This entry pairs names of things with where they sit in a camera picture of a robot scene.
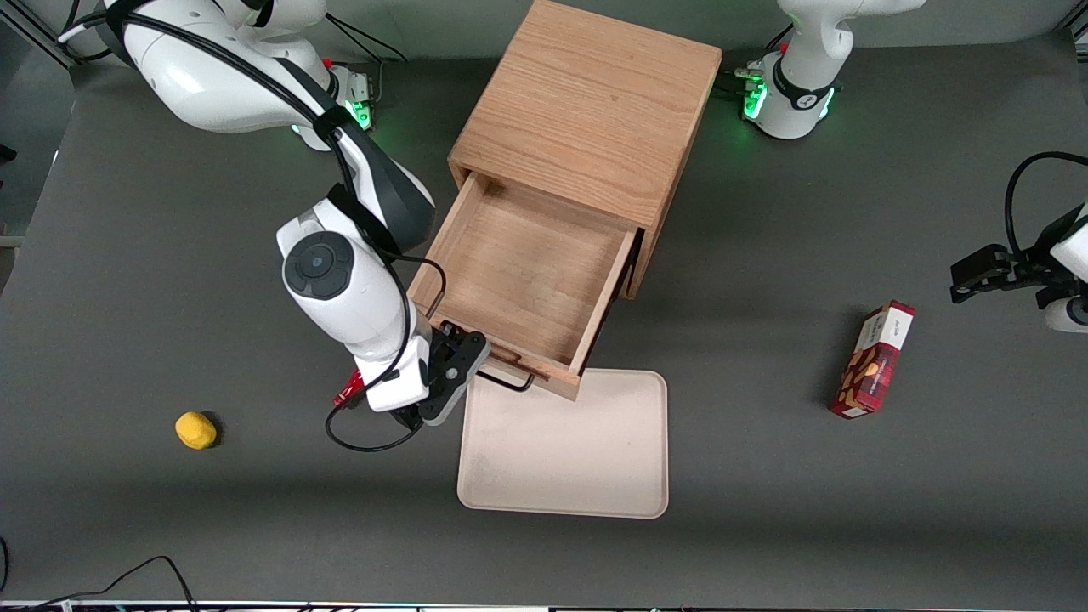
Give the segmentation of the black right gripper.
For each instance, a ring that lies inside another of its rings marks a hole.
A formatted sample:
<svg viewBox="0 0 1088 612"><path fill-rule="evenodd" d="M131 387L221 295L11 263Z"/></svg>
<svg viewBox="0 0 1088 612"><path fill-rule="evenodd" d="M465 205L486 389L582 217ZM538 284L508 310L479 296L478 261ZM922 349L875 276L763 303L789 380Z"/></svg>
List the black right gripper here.
<svg viewBox="0 0 1088 612"><path fill-rule="evenodd" d="M465 391L465 367L460 356L463 343L469 343L469 348L473 352L469 376L475 377L492 348L487 338L467 331L450 320L443 321L438 328L432 328L426 375L429 399L458 397Z"/></svg>

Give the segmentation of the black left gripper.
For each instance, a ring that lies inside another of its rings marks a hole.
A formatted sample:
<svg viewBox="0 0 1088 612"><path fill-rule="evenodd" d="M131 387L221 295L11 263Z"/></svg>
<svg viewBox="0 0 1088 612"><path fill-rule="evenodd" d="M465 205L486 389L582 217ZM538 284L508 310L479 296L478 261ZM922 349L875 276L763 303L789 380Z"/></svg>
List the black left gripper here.
<svg viewBox="0 0 1088 612"><path fill-rule="evenodd" d="M1022 249L1017 232L1006 228L1010 250L990 244L952 264L949 298L964 303L982 293L1033 286L1039 287L1037 296L1064 296L1065 268L1050 255L1064 236L1064 229L1044 228L1031 247Z"/></svg>

